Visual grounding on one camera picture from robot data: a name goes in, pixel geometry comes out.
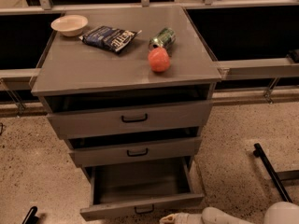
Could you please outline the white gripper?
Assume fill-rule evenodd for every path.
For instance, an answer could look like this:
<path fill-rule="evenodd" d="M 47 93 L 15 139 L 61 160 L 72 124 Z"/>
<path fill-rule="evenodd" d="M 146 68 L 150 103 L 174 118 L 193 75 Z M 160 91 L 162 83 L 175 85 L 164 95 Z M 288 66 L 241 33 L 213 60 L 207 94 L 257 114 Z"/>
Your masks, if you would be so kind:
<path fill-rule="evenodd" d="M 159 224 L 202 224 L 200 214 L 177 213 L 168 215 L 159 220 Z"/>

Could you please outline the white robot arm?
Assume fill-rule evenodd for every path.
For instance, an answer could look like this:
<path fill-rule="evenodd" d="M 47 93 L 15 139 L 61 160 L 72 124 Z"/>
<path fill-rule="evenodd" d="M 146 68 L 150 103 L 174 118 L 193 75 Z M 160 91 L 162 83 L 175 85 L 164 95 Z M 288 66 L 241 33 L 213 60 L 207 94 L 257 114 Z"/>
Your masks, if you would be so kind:
<path fill-rule="evenodd" d="M 253 224 L 233 217 L 215 207 L 207 207 L 201 214 L 175 213 L 159 220 L 159 224 Z M 278 202 L 265 212 L 263 224 L 299 224 L 299 206 Z"/>

